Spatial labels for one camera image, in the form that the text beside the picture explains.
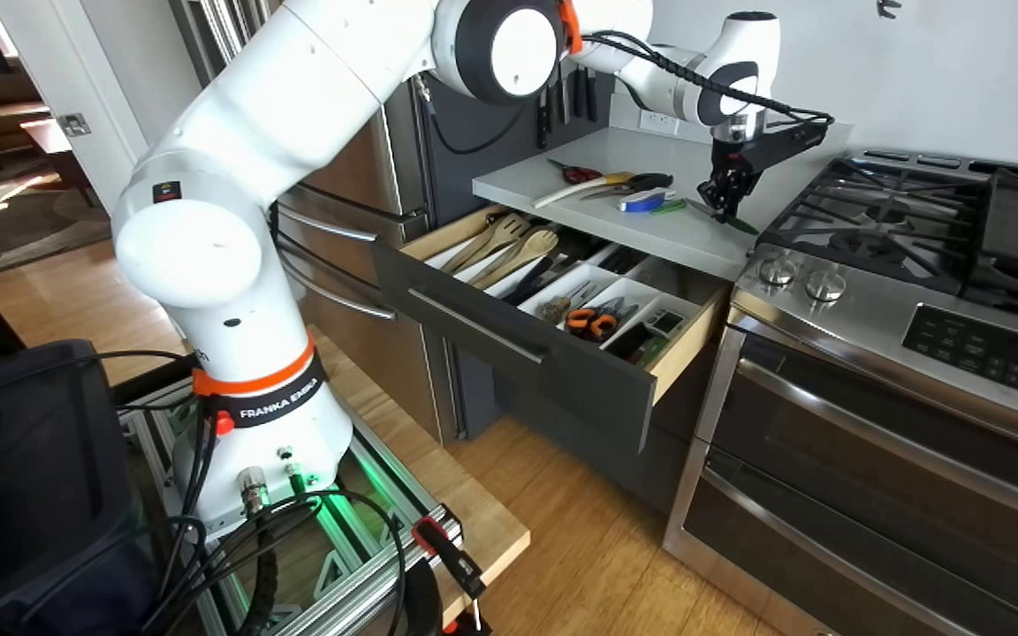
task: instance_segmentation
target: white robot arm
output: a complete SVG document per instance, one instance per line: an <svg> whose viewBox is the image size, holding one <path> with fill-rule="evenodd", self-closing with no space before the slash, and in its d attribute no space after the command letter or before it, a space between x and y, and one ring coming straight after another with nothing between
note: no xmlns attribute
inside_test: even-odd
<svg viewBox="0 0 1018 636"><path fill-rule="evenodd" d="M474 101L519 103L568 52L573 64L620 76L651 111L749 138L758 107L706 101L623 51L579 48L579 31L612 28L647 41L651 19L651 0L288 0L143 160L112 208L118 260L203 364L195 394L215 425L215 452L189 512L204 520L208 536L244 520L247 483L277 490L293 466L328 483L352 447L352 421L323 379L264 208L420 72ZM701 72L718 77L724 62L749 62L752 76L731 85L769 95L775 19L731 21Z"/></svg>

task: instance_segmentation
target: open drawer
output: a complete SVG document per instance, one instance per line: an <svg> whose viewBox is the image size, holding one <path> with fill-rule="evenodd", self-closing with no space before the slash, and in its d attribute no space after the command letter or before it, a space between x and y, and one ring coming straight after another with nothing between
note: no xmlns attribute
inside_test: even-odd
<svg viewBox="0 0 1018 636"><path fill-rule="evenodd" d="M377 284L389 306L476 353L519 388L582 416L595 434L623 450L644 450L656 402L710 340L724 306L724 284L604 245L578 260L578 266L539 294L509 306L502 294L539 261L519 266L485 290L476 290L474 280L498 256L443 273L453 251L482 241L502 216L516 213L482 208L406 249L374 249ZM567 307L610 307L620 315L620 330L604 340L579 340L567 330ZM633 330L651 330L656 348L627 348L627 359L620 359L612 348Z"/></svg>

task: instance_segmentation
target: backsplash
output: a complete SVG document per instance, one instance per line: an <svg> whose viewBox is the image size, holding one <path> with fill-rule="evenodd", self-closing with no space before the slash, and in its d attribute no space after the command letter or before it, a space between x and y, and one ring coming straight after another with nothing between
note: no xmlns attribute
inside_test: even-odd
<svg viewBox="0 0 1018 636"><path fill-rule="evenodd" d="M1018 163L1018 3L903 0L889 21L872 0L657 0L656 41L706 51L742 9L784 26L775 95L851 124L851 145ZM627 94L614 94L612 124L706 138L641 117Z"/></svg>

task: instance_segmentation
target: wooden spoon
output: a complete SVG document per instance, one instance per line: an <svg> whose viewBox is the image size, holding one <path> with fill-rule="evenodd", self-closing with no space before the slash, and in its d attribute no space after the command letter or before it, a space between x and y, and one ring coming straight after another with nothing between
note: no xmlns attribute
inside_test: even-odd
<svg viewBox="0 0 1018 636"><path fill-rule="evenodd" d="M461 256L453 256L443 273L461 273L482 260L489 260L492 251L498 251L502 245L516 241L519 235L528 235L532 223L522 216L502 216L492 225L485 225Z"/></svg>
<svg viewBox="0 0 1018 636"><path fill-rule="evenodd" d="M554 251L558 236L548 225L532 231L528 236L519 236L516 245L509 245L505 256L498 256L489 269L482 269L476 280L469 280L469 287L489 290L498 280L505 280L509 273L516 273L528 261L540 261Z"/></svg>

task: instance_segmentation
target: stainless steel oven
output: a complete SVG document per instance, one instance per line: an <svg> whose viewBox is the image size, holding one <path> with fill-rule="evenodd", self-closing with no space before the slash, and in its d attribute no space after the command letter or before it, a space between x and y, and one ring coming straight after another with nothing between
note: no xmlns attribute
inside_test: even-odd
<svg viewBox="0 0 1018 636"><path fill-rule="evenodd" d="M784 632L1018 632L1018 315L758 256L666 548Z"/></svg>

